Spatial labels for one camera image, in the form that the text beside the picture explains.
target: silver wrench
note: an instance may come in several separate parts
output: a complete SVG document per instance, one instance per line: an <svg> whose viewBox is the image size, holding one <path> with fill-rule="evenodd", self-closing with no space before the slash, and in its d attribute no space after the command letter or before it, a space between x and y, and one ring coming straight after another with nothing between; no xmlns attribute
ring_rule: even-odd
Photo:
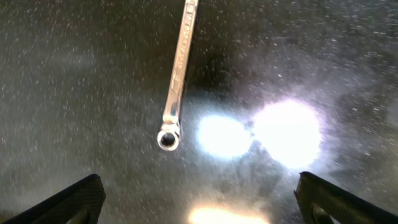
<svg viewBox="0 0 398 224"><path fill-rule="evenodd" d="M180 107L184 86L185 72L187 71L189 50L195 25L199 0L185 0L182 16L180 35L177 50L175 51L172 78L170 81L169 95L163 113L163 124L157 135L159 146L166 151L173 151L181 140L180 132Z"/></svg>

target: wrench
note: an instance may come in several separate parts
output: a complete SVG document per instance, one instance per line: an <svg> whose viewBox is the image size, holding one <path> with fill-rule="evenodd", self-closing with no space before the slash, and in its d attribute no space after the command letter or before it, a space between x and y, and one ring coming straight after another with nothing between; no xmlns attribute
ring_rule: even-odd
<svg viewBox="0 0 398 224"><path fill-rule="evenodd" d="M180 107L184 86L185 72L187 71L189 50L197 14L199 0L185 0L180 35L175 51L172 78L166 107L163 113L163 124L157 135L159 146L166 151L173 151L181 141Z"/></svg>

